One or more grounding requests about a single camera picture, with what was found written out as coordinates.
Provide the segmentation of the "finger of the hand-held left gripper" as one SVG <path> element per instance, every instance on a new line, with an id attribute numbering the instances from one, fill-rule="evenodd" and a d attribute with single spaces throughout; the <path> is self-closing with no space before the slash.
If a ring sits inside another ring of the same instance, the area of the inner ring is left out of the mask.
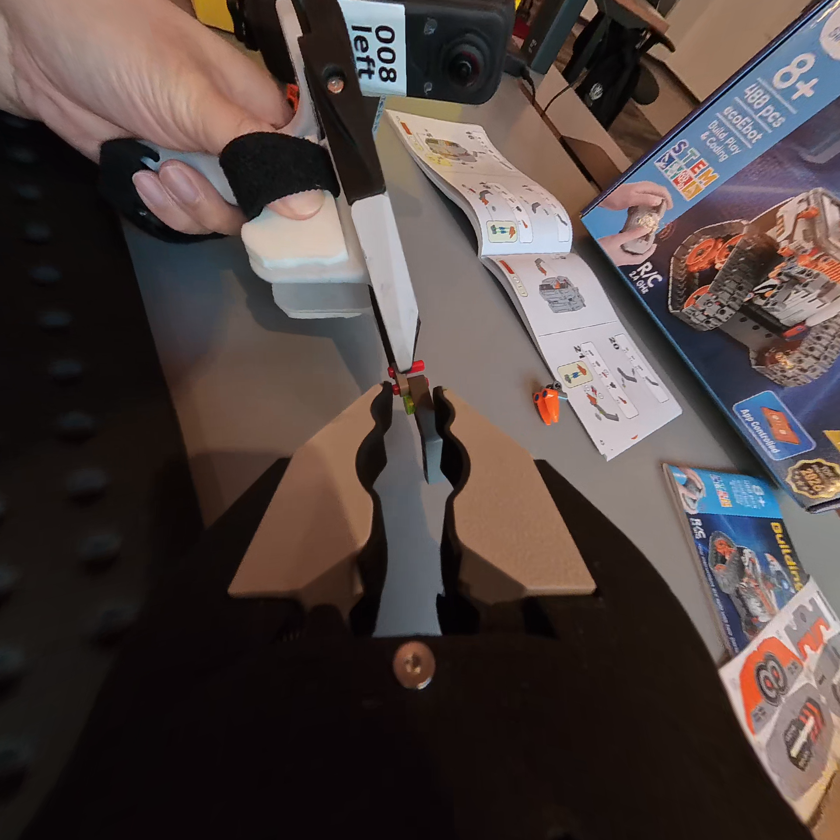
<path id="1" fill-rule="evenodd" d="M 406 374 L 415 362 L 419 310 L 403 244 L 387 192 L 350 207 L 371 287 L 390 348 L 395 372 Z"/>

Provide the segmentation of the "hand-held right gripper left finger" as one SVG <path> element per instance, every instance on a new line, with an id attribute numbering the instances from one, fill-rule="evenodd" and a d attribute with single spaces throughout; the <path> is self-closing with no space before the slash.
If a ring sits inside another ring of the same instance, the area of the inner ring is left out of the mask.
<path id="1" fill-rule="evenodd" d="M 228 594 L 335 607 L 371 636 L 387 572 L 382 502 L 393 395 L 373 386 L 291 457 Z"/>

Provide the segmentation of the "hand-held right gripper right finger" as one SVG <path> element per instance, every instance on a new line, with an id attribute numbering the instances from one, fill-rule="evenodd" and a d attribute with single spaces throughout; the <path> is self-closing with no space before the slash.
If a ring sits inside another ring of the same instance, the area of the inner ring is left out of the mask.
<path id="1" fill-rule="evenodd" d="M 450 388 L 433 394 L 450 485 L 440 543 L 443 635 L 477 634 L 496 608 L 589 596 L 596 584 L 529 451 Z"/>

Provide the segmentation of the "grey bent beam with pins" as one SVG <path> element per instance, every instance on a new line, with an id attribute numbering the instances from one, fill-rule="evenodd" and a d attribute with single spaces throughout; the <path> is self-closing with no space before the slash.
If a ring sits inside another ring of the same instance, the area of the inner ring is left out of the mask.
<path id="1" fill-rule="evenodd" d="M 399 372 L 394 365 L 387 368 L 392 379 L 394 395 L 402 398 L 405 412 L 414 417 L 421 441 L 423 472 L 429 485 L 445 480 L 441 469 L 444 441 L 437 430 L 433 389 L 428 382 L 425 363 L 415 361 L 407 372 Z"/>

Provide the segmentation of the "orange claw piece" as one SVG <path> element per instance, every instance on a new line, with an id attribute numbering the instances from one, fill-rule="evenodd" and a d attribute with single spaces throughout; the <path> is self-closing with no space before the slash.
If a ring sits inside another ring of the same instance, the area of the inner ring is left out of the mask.
<path id="1" fill-rule="evenodd" d="M 560 422 L 560 409 L 568 401 L 558 381 L 540 387 L 532 396 L 539 416 L 547 426 Z"/>

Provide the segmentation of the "dark teal desk leg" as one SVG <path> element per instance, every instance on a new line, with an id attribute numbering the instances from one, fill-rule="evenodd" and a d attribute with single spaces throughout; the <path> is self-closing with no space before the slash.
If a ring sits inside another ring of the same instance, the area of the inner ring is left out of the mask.
<path id="1" fill-rule="evenodd" d="M 531 73 L 544 76 L 556 60 L 586 1 L 541 1 L 523 42 Z"/>

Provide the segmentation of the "grey desk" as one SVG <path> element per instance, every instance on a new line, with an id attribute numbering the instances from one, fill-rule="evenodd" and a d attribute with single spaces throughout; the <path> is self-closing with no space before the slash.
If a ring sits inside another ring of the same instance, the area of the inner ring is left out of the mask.
<path id="1" fill-rule="evenodd" d="M 504 77 L 478 107 L 404 99 L 396 110 L 477 123 L 521 172 L 570 214 L 594 197 L 519 83 Z M 383 117 L 376 136 L 419 304 L 417 349 L 432 384 L 455 393 L 535 458 L 545 459 L 646 555 L 679 598 L 710 654 L 723 646 L 661 464 L 759 475 L 726 417 L 599 251 L 576 248 L 601 280 L 626 331 L 682 406 L 675 421 L 606 461 L 568 409 L 546 427 L 532 391 L 549 377 L 508 293 L 480 264 L 472 228 L 405 151 Z M 385 357 L 371 317 L 297 320 L 273 302 L 238 238 L 165 245 L 125 227 L 154 342 L 182 429 L 205 525 L 281 456 L 293 452 L 371 386 Z M 397 400 L 388 464 L 375 484 L 389 560 L 378 635 L 438 634 L 439 540 L 448 484 L 429 486 L 412 418 Z M 808 514 L 777 494 L 795 549 L 838 614 L 835 512 Z"/>

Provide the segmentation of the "person's left hand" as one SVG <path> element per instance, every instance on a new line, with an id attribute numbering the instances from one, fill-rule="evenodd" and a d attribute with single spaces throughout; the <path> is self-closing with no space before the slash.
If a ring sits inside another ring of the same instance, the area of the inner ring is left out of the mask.
<path id="1" fill-rule="evenodd" d="M 2 1 L 2 110 L 99 162 L 109 140 L 217 156 L 283 129 L 271 75 L 174 2 Z"/>

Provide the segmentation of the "black backpack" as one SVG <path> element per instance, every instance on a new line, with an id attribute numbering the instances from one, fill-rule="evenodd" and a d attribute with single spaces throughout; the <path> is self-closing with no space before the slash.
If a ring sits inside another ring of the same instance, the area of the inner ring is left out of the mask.
<path id="1" fill-rule="evenodd" d="M 642 75 L 644 39 L 642 30 L 610 23 L 585 70 L 583 81 L 575 90 L 591 115 L 606 130 L 613 126 L 634 97 Z"/>

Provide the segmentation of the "open instruction booklet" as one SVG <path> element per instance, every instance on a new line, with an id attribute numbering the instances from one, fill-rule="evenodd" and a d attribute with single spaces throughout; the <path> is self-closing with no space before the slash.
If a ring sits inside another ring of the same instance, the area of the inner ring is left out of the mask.
<path id="1" fill-rule="evenodd" d="M 477 124 L 391 109 L 395 133 L 472 224 L 478 258 L 506 289 L 551 377 L 595 447 L 612 459 L 682 414 L 572 250 L 571 217 Z"/>

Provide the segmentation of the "long wooden table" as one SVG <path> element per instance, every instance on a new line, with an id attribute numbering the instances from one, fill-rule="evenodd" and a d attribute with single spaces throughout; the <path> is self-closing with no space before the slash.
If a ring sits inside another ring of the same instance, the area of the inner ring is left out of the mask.
<path id="1" fill-rule="evenodd" d="M 647 1 L 615 1 L 615 3 L 634 18 L 643 21 L 643 26 L 659 35 L 666 35 L 669 21 Z"/>

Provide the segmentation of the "black office chair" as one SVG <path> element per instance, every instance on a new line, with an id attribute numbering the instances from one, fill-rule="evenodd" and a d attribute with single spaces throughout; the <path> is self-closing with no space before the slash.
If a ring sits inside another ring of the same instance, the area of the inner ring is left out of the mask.
<path id="1" fill-rule="evenodd" d="M 668 36 L 669 22 L 649 25 L 639 31 L 636 45 L 636 75 L 631 99 L 638 106 L 653 104 L 660 93 L 657 78 L 652 70 L 658 60 L 650 56 L 654 47 L 663 46 L 673 54 L 674 43 Z"/>

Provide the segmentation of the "blue closed manual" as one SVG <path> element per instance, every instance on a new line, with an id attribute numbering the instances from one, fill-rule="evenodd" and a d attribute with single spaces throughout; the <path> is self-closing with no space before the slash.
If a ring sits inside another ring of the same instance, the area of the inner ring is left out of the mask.
<path id="1" fill-rule="evenodd" d="M 763 479 L 662 465 L 721 643 L 739 654 L 810 579 Z"/>

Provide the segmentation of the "blue robot kit box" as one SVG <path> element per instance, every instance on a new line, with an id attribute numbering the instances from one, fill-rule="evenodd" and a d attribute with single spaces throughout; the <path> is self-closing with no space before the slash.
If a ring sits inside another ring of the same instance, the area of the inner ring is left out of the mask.
<path id="1" fill-rule="evenodd" d="M 581 216 L 811 513 L 839 492 L 838 47 L 815 2 Z"/>

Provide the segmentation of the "robot sticker sheet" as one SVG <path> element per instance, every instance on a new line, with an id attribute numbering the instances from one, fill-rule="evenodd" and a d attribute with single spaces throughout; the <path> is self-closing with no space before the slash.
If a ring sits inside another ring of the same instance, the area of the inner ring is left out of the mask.
<path id="1" fill-rule="evenodd" d="M 776 789 L 811 823 L 839 762 L 839 623 L 816 580 L 719 676 Z"/>

